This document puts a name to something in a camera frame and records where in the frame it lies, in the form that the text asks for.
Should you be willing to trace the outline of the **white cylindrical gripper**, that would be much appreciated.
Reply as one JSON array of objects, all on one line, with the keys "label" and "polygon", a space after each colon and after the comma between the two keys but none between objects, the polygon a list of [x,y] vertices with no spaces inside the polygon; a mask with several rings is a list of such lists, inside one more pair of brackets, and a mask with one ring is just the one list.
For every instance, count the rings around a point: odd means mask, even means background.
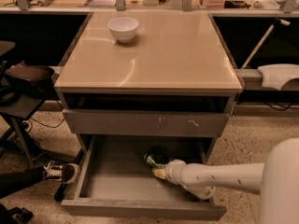
[{"label": "white cylindrical gripper", "polygon": [[181,185],[181,172],[186,166],[186,162],[182,160],[172,160],[165,168],[152,168],[153,175],[162,180],[167,180],[175,185]]}]

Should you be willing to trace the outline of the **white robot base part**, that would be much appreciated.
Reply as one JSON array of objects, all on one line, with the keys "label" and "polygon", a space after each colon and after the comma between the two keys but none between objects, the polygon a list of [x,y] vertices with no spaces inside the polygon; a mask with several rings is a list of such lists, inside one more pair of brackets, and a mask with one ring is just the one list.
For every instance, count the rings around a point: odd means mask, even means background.
[{"label": "white robot base part", "polygon": [[262,87],[280,91],[289,81],[299,78],[299,65],[277,63],[258,68],[262,74]]}]

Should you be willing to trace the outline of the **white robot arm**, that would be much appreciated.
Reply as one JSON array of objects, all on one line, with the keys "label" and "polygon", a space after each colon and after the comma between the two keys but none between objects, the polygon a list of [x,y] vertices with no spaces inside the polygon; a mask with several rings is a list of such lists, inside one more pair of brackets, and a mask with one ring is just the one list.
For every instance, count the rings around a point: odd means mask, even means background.
[{"label": "white robot arm", "polygon": [[153,174],[204,200],[216,187],[260,196],[258,224],[299,223],[299,139],[274,146],[262,163],[209,166],[149,154]]}]

